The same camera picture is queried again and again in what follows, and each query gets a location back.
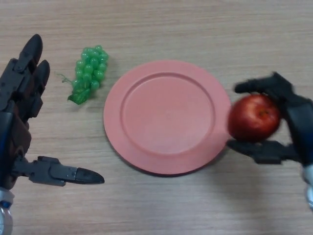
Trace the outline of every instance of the round plate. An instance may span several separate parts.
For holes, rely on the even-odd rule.
[[[225,147],[230,106],[222,85],[204,69],[154,61],[116,82],[105,103],[104,127],[130,164],[155,174],[184,174]]]

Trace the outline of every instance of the silver metal part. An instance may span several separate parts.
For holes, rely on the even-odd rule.
[[[13,230],[13,219],[10,207],[13,204],[14,194],[0,188],[0,235],[11,235]]]
[[[310,209],[313,211],[313,165],[303,169],[303,180],[308,184],[306,189],[306,199]]]

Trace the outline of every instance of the plate rim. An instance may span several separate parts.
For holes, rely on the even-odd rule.
[[[165,175],[175,175],[175,174],[184,174],[184,173],[187,173],[187,172],[192,172],[192,171],[197,170],[197,168],[202,168],[204,165],[206,165],[206,164],[210,163],[211,161],[213,161],[213,160],[218,156],[218,154],[224,149],[225,143],[226,143],[226,141],[229,139],[229,134],[228,134],[228,132],[227,132],[225,129],[224,129],[224,130],[219,130],[220,127],[217,127],[217,124],[216,124],[216,120],[219,121],[218,119],[221,118],[221,117],[218,117],[218,115],[219,115],[221,112],[219,112],[219,114],[218,114],[218,113],[216,112],[216,110],[215,110],[215,109],[216,109],[216,106],[218,105],[216,99],[212,98],[212,95],[210,95],[210,93],[211,93],[210,90],[209,90],[207,87],[205,87],[201,82],[199,82],[198,80],[196,80],[195,78],[188,76],[190,79],[194,80],[194,81],[197,83],[197,85],[200,85],[200,86],[201,86],[200,88],[203,90],[203,92],[206,93],[205,95],[208,96],[208,98],[210,99],[210,101],[211,101],[211,103],[212,103],[212,108],[214,109],[214,115],[213,115],[213,116],[214,116],[214,123],[213,123],[213,126],[211,127],[211,132],[210,132],[209,134],[206,134],[206,135],[203,137],[203,139],[201,140],[201,142],[206,142],[207,139],[212,139],[212,140],[213,140],[213,139],[214,139],[214,136],[212,136],[212,135],[216,134],[216,132],[219,132],[219,131],[222,131],[222,133],[220,133],[221,136],[218,136],[218,138],[219,138],[221,141],[224,142],[224,143],[222,144],[223,147],[219,146],[219,151],[218,151],[218,153],[216,154],[216,156],[210,158],[210,160],[207,160],[205,164],[198,164],[198,166],[188,167],[189,170],[187,170],[187,171],[186,171],[186,170],[180,170],[180,171],[173,172],[173,173],[170,173],[170,172],[168,172],[168,171],[163,171],[163,172],[162,172],[162,170],[160,170],[160,169],[161,169],[160,167],[159,167],[158,170],[153,170],[153,169],[151,169],[151,167],[147,167],[145,164],[138,164],[138,161],[136,162],[136,159],[134,159],[134,158],[132,158],[132,157],[123,156],[123,154],[120,153],[120,150],[121,150],[121,149],[119,149],[120,147],[117,146],[117,144],[114,143],[114,140],[111,139],[111,138],[112,138],[111,127],[106,125],[106,123],[108,122],[108,121],[106,121],[106,120],[107,120],[108,116],[111,115],[111,114],[106,114],[106,113],[108,112],[108,111],[107,111],[107,110],[108,110],[108,104],[109,104],[109,102],[112,100],[112,99],[110,99],[110,97],[112,96],[112,94],[114,94],[114,93],[113,93],[114,90],[115,90],[116,88],[118,88],[119,86],[122,86],[122,87],[124,86],[123,95],[121,95],[121,96],[122,96],[122,99],[121,99],[121,100],[123,100],[123,99],[125,98],[125,96],[127,95],[128,91],[130,90],[130,88],[125,90],[125,88],[127,88],[127,87],[125,87],[125,85],[123,85],[123,83],[127,83],[127,82],[125,82],[125,78],[131,76],[134,72],[136,73],[136,72],[139,71],[139,70],[145,70],[146,67],[151,66],[151,65],[155,65],[155,64],[159,64],[159,63],[161,63],[161,64],[164,64],[164,63],[166,63],[166,64],[172,64],[172,63],[176,64],[176,63],[179,63],[179,64],[181,64],[181,65],[184,64],[185,66],[191,66],[191,67],[193,67],[193,69],[196,69],[197,71],[201,70],[202,73],[206,75],[206,77],[209,77],[210,80],[214,80],[214,81],[215,81],[215,84],[218,84],[218,86],[219,86],[219,91],[223,91],[223,93],[224,93],[224,94],[222,94],[222,95],[223,95],[223,100],[224,100],[224,101],[227,101],[227,103],[225,103],[225,104],[223,104],[223,105],[228,106],[228,110],[229,110],[229,108],[230,108],[230,106],[231,106],[231,102],[230,102],[230,98],[229,98],[229,96],[228,96],[226,90],[225,90],[224,87],[221,85],[221,83],[220,83],[213,75],[211,75],[208,71],[204,70],[203,68],[201,68],[201,67],[199,67],[199,66],[197,66],[197,65],[194,65],[194,64],[191,64],[191,63],[188,63],[188,62],[184,62],[184,61],[179,61],[179,60],[157,60],[157,61],[151,61],[151,62],[142,64],[142,65],[136,66],[136,67],[133,68],[132,70],[130,70],[130,71],[126,72],[125,74],[123,74],[123,75],[117,80],[117,82],[113,85],[113,87],[112,87],[111,90],[109,91],[109,94],[108,94],[108,96],[107,96],[107,99],[106,99],[105,105],[104,105],[104,110],[103,110],[104,129],[105,129],[107,138],[108,138],[109,142],[111,143],[111,146],[113,147],[113,149],[118,153],[118,155],[119,155],[123,160],[125,160],[125,161],[126,161],[127,163],[129,163],[130,165],[133,165],[135,168],[139,168],[139,169],[141,169],[141,170],[143,170],[143,171],[146,171],[146,172],[149,172],[149,173],[152,173],[152,174],[165,174]],[[118,107],[119,113],[120,113],[121,104],[122,104],[122,103],[120,103],[120,106]],[[119,123],[120,123],[120,124],[119,124],[118,128],[120,128],[120,129],[122,130],[122,133],[123,133],[123,135],[124,135],[123,138],[126,137],[126,138],[129,140],[127,133],[125,133],[125,130],[124,130],[124,128],[122,127],[123,124],[121,123],[121,121],[119,121]],[[195,146],[193,146],[191,149],[188,149],[186,152],[189,153],[189,154],[192,154],[192,152],[194,152],[195,149],[196,149],[199,145],[202,144],[201,142],[199,142],[198,144],[196,144]],[[142,150],[140,150],[140,149],[138,149],[138,148],[136,148],[136,149],[139,150],[139,151],[141,152],[141,154],[142,154],[142,155],[145,155],[147,158],[155,158],[155,157],[156,157],[155,154],[152,154],[152,153],[151,153],[151,154],[147,154],[147,152],[144,152],[144,151],[142,151]],[[173,159],[173,155],[172,155],[171,158],[168,158],[168,157],[164,158],[164,156],[162,156],[161,154],[158,154],[157,156],[158,156],[159,158],[160,158],[160,157],[163,157],[163,159],[165,159],[165,162],[169,162],[170,159]]]

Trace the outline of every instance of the grape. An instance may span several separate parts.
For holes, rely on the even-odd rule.
[[[84,72],[82,70],[76,71],[76,79],[82,79]]]
[[[109,55],[106,54],[105,52],[103,52],[103,53],[100,54],[99,57],[100,57],[100,59],[103,59],[104,62],[106,62],[108,60],[108,58],[109,58]]]
[[[82,52],[81,57],[82,60],[85,61],[86,63],[90,60],[90,56],[88,55],[87,52]]]
[[[84,69],[84,72],[85,73],[89,73],[91,75],[92,72],[93,72],[93,66],[92,65],[86,65],[85,69]]]
[[[96,50],[91,52],[89,55],[90,55],[91,58],[96,58],[96,59],[99,58],[99,53]]]
[[[91,58],[90,59],[90,64],[93,66],[94,69],[96,69],[99,65],[99,62],[96,58]]]
[[[91,81],[91,74],[90,73],[84,73],[83,74],[83,80],[84,81]]]
[[[90,53],[92,53],[93,51],[94,51],[94,49],[91,48],[91,47],[88,47],[88,48],[86,49],[87,54],[90,54]]]
[[[105,72],[107,70],[106,64],[101,63],[98,67],[98,70]]]
[[[78,82],[79,82],[79,80],[72,81],[72,86],[75,87]]]
[[[96,81],[101,82],[104,79],[104,72],[96,70],[93,73]]]
[[[93,80],[90,85],[90,89],[92,91],[96,91],[100,87],[100,83],[98,81]]]
[[[76,67],[79,69],[83,69],[85,67],[86,63],[83,60],[76,61]]]
[[[83,52],[87,53],[88,50],[89,50],[89,47],[85,47],[85,48],[83,49]]]
[[[103,52],[103,49],[102,49],[102,46],[101,46],[101,45],[96,45],[94,48],[95,48],[95,50],[98,51],[99,53],[102,53],[102,52]]]

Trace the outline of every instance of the table surface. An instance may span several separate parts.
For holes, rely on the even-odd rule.
[[[227,90],[278,71],[313,98],[310,0],[2,0],[0,69],[39,33],[51,76],[30,121],[27,154],[59,158],[102,174],[96,186],[51,187],[20,178],[13,188],[15,235],[309,235],[312,213],[300,167],[258,166],[234,151],[218,164],[177,178],[142,174],[110,148],[102,116],[107,94],[131,68],[178,59],[210,71]],[[79,107],[67,102],[82,48],[110,54],[104,86]],[[285,125],[274,138],[289,142]]]

